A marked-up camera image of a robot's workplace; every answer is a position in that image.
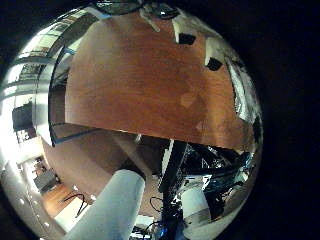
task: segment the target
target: white pole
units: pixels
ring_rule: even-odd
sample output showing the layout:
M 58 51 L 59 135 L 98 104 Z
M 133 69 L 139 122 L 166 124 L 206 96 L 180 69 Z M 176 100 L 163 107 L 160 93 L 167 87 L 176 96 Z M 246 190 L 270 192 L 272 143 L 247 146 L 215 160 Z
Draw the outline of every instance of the white pole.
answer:
M 118 170 L 64 240 L 127 240 L 133 230 L 145 187 L 144 178 Z

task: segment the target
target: cable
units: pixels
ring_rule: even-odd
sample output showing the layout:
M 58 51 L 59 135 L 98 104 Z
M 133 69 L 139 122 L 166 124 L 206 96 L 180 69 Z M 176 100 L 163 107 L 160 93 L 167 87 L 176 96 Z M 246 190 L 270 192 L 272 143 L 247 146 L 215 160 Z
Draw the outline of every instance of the cable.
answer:
M 80 208 L 79 208 L 79 210 L 78 210 L 78 212 L 77 212 L 76 218 L 77 218 L 77 217 L 80 215 L 80 213 L 81 213 L 81 209 L 82 209 L 83 204 L 84 204 L 84 195 L 83 195 L 82 193 L 77 193 L 77 194 L 74 194 L 74 195 L 72 195 L 72 196 L 70 196 L 70 197 L 68 197 L 68 198 L 63 199 L 63 202 L 66 202 L 66 201 L 68 201 L 69 199 L 74 198 L 74 197 L 77 197 L 77 196 L 81 196 L 81 197 L 82 197 L 82 203 L 81 203 L 81 206 L 80 206 Z
M 148 225 L 148 227 L 146 227 L 146 229 L 144 230 L 142 240 L 145 240 L 144 237 L 146 236 L 146 233 L 148 232 L 148 229 L 149 229 L 152 225 L 158 224 L 158 223 L 163 223 L 163 222 L 164 222 L 164 221 L 162 220 L 162 221 L 156 221 L 156 222 L 150 223 L 150 224 Z
M 151 197 L 150 200 L 149 200 L 151 207 L 152 207 L 155 211 L 161 213 L 161 212 L 162 212 L 162 207 L 160 208 L 160 210 L 159 210 L 159 209 L 156 209 L 156 208 L 154 207 L 154 205 L 152 204 L 152 199 L 157 199 L 157 200 L 160 200 L 160 201 L 162 201 L 162 202 L 163 202 L 163 199 L 158 198 L 158 197 Z

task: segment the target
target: black background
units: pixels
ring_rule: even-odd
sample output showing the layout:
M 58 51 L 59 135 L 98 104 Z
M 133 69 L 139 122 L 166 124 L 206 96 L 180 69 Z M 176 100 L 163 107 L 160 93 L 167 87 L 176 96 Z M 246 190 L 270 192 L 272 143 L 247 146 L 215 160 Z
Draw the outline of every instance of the black background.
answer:
M 88 1 L 0 3 L 0 77 L 17 51 L 48 20 Z M 317 6 L 303 1 L 170 1 L 203 19 L 238 51 L 260 96 L 264 121 L 263 162 L 255 188 L 219 239 L 316 239 L 317 156 L 304 120 L 305 84 L 315 69 Z M 305 156 L 305 145 L 311 154 Z M 0 191 L 0 234 L 34 239 Z

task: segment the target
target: wooden table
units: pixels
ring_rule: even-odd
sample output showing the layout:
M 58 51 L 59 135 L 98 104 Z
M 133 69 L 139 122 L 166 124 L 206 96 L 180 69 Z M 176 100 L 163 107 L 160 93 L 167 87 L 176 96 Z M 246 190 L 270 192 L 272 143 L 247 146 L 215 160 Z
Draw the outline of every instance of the wooden table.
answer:
M 71 63 L 66 122 L 250 149 L 226 67 L 204 66 L 205 39 L 178 45 L 171 21 L 156 24 L 159 33 L 130 14 L 89 28 Z

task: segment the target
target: wooden floor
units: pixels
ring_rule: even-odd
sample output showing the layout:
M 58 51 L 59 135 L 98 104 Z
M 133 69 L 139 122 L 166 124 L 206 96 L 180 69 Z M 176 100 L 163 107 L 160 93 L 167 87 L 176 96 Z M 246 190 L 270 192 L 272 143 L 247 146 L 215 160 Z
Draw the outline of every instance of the wooden floor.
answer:
M 140 214 L 158 218 L 159 213 L 152 209 L 149 199 L 152 196 L 162 197 L 152 173 L 158 170 L 163 157 L 164 140 L 145 136 L 138 146 L 134 138 L 127 133 L 100 130 L 54 148 L 44 141 L 42 144 L 46 160 L 62 182 L 70 189 L 76 185 L 87 196 L 98 196 L 112 174 L 128 158 L 131 159 L 146 175 Z M 158 209 L 161 207 L 161 203 L 156 201 L 154 205 Z
M 57 216 L 72 201 L 72 199 L 69 199 L 65 202 L 60 202 L 70 191 L 70 188 L 59 184 L 43 195 L 43 205 L 52 218 Z

